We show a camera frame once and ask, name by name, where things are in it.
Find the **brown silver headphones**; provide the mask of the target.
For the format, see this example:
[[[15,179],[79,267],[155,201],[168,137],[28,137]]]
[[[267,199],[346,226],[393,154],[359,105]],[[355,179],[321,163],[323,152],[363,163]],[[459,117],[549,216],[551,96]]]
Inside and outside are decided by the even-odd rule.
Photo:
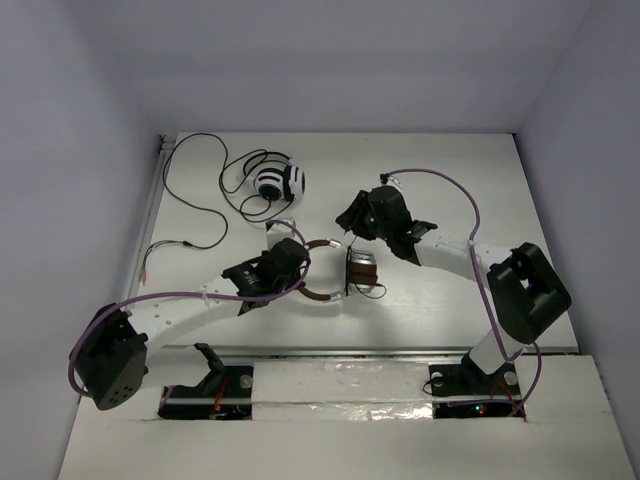
[[[332,248],[344,252],[343,287],[331,293],[317,293],[309,290],[302,282],[297,291],[309,300],[331,303],[348,297],[353,291],[365,295],[374,288],[381,287],[378,280],[378,262],[373,252],[354,248],[335,239],[316,239],[307,243],[308,251],[318,248]]]

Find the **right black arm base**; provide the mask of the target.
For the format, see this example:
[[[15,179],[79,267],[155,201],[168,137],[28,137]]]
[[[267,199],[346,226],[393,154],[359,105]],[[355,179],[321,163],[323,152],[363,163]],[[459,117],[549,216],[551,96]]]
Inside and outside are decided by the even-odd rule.
[[[432,399],[435,419],[524,417],[513,363],[486,374],[471,362],[432,364],[422,391]]]

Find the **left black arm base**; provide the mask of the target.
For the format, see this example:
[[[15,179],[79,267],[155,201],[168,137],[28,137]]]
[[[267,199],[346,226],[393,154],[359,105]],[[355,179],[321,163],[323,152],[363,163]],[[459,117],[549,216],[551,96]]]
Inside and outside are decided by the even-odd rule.
[[[254,367],[226,366],[205,343],[194,348],[207,362],[209,371],[194,386],[163,388],[158,416],[163,420],[251,420]]]

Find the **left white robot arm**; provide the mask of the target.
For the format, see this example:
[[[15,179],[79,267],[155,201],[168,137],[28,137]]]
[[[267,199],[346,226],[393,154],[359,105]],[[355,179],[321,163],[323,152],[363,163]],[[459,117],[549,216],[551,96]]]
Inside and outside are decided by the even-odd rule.
[[[210,323],[263,308],[294,291],[310,266],[293,239],[229,267],[198,291],[161,292],[106,305],[87,326],[69,358],[70,383],[101,411],[129,401],[147,375],[147,360],[164,346]]]

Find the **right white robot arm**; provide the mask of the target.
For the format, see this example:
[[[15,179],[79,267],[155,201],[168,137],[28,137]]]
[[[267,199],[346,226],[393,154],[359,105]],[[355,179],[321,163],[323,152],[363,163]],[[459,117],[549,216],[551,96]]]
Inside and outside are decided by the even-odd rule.
[[[536,343],[572,304],[537,245],[491,247],[447,234],[433,223],[414,219],[403,195],[391,186],[359,191],[336,223],[358,238],[384,241],[401,260],[477,284],[489,309],[491,331],[462,361],[461,378],[472,392],[493,386],[498,370]]]

